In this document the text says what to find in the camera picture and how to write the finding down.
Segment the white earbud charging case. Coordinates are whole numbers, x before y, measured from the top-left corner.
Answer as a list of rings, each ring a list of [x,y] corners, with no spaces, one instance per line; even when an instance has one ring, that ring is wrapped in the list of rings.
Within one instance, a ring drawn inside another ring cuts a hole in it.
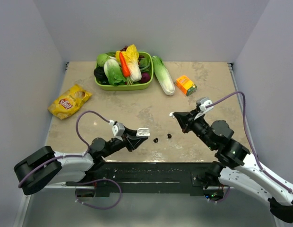
[[[136,132],[137,137],[149,137],[151,135],[149,128],[138,128]]]

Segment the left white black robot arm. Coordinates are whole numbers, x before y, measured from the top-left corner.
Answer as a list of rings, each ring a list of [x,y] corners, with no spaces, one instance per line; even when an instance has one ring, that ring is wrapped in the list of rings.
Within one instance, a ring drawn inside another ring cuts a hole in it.
[[[90,170],[101,167],[105,157],[123,148],[132,152],[150,136],[149,128],[131,130],[114,125],[112,131],[114,138],[109,141],[94,139],[87,153],[66,154],[54,151],[50,146],[42,147],[14,166],[18,187],[25,195],[32,195],[54,183],[89,185],[93,181]]]

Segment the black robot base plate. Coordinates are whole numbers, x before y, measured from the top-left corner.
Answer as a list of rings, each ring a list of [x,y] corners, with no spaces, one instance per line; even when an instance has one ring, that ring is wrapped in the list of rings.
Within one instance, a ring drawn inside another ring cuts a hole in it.
[[[90,170],[78,183],[67,186],[95,187],[95,195],[110,193],[160,193],[222,198],[228,186],[218,181],[221,167],[200,162],[106,162]]]

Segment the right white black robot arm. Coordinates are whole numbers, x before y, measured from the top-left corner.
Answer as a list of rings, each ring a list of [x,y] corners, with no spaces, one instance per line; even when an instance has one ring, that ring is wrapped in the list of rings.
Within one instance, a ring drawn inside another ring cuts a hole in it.
[[[172,112],[183,133],[193,132],[211,151],[217,161],[197,179],[206,186],[218,184],[233,187],[269,206],[278,219],[293,223],[293,184],[256,162],[256,157],[244,145],[232,138],[234,132],[226,121],[209,125],[198,112]]]

